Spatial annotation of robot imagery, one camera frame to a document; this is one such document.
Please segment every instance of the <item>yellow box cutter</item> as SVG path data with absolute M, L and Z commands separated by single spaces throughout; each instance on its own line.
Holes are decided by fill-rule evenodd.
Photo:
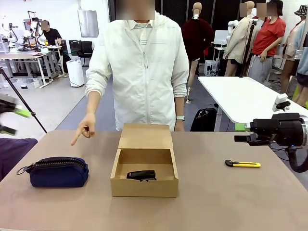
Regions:
M 226 160 L 225 163 L 229 167 L 261 167 L 260 163 L 254 163 L 254 162 L 237 162 L 237 161 Z

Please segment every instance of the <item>tabletop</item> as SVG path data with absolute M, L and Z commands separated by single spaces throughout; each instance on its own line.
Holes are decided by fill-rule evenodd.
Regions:
M 37 59 L 46 55 L 43 53 L 42 55 L 33 56 L 33 53 L 33 51 L 25 51 L 18 53 L 0 54 L 0 59 Z
M 96 132 L 70 146 L 53 131 L 0 182 L 0 229 L 27 231 L 307 231 L 308 192 L 269 147 L 235 143 L 233 132 L 174 132 L 177 198 L 112 197 L 120 132 Z M 50 156 L 83 158 L 83 188 L 38 189 L 17 169 Z M 260 162 L 232 168 L 225 160 Z
M 48 49 L 58 49 L 58 48 L 61 48 L 61 47 L 63 47 L 63 46 L 53 46 L 53 45 L 47 46 Z
M 224 51 L 226 49 L 226 47 L 214 47 L 214 49 L 216 49 L 218 51 Z
M 221 109 L 233 123 L 250 123 L 254 119 L 268 119 L 273 114 L 277 92 L 249 77 L 199 77 Z M 308 110 L 290 101 L 288 113 L 300 113 L 308 116 Z

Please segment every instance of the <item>wristwatch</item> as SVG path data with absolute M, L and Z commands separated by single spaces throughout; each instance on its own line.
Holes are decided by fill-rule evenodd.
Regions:
M 183 121 L 185 121 L 185 116 L 177 116 L 177 120 L 183 120 Z

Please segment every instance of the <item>zipper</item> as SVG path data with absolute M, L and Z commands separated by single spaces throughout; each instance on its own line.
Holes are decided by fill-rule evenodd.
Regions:
M 146 57 L 146 51 L 148 50 L 149 44 L 151 43 L 151 39 L 152 39 L 152 34 L 153 31 L 155 30 L 155 28 L 153 27 L 149 36 L 148 36 L 148 42 L 145 45 L 144 48 L 144 52 L 143 52 L 143 59 L 144 59 L 144 76 L 145 76 L 145 89 L 146 89 L 146 119 L 147 119 L 147 123 L 150 124 L 151 123 L 151 109 L 150 109 L 150 96 L 149 96 L 149 82 L 148 82 L 148 69 L 149 69 L 149 65 L 148 65 L 148 59 Z
M 46 168 L 46 167 L 61 167 L 61 166 L 67 166 L 67 165 L 76 165 L 80 166 L 83 169 L 86 168 L 86 165 L 75 158 L 71 157 L 56 157 L 52 159 L 42 159 L 40 161 L 37 161 L 33 166 L 32 169 L 37 169 L 37 168 Z
M 150 34 L 149 34 L 149 37 L 148 37 L 148 42 L 147 44 L 145 45 L 145 48 L 144 48 L 144 51 L 142 50 L 142 46 L 140 45 L 140 42 L 139 40 L 137 40 L 137 37 L 136 36 L 133 36 L 133 33 L 128 30 L 127 28 L 125 28 L 126 30 L 126 33 L 127 35 L 130 37 L 130 39 L 132 39 L 137 47 L 139 48 L 139 50 L 142 52 L 142 56 L 143 56 L 143 66 L 144 66 L 144 70 L 143 70 L 143 75 L 144 75 L 144 78 L 145 78 L 145 96 L 146 96 L 146 101 L 145 101 L 145 107 L 146 107 L 146 121 L 147 123 L 151 123 L 151 116 L 150 116 L 150 96 L 149 96 L 149 91 L 148 91 L 148 60 L 147 60 L 147 57 L 146 57 L 146 51 L 147 51 L 147 48 L 150 44 L 150 39 L 152 38 L 152 33 L 153 33 L 153 30 L 155 30 L 154 28 L 152 28 Z
M 34 164 L 31 164 L 30 166 L 23 167 L 17 171 L 17 174 L 20 175 L 24 172 L 30 173 L 32 170 L 36 169 L 49 168 L 49 167 L 64 167 L 71 165 L 81 167 L 83 170 L 86 169 L 86 164 L 76 158 L 54 157 L 54 158 L 42 159 Z
M 143 61 L 144 61 L 144 77 L 145 77 L 145 94 L 146 94 L 146 120 L 147 124 L 151 123 L 151 117 L 150 117 L 150 98 L 149 98 L 149 85 L 148 85 L 148 60 L 146 58 L 145 52 L 143 52 Z

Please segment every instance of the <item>cardboard box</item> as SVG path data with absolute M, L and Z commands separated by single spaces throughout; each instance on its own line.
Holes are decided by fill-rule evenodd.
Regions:
M 127 179 L 155 170 L 157 180 Z M 177 197 L 179 177 L 168 125 L 125 124 L 111 177 L 112 196 Z

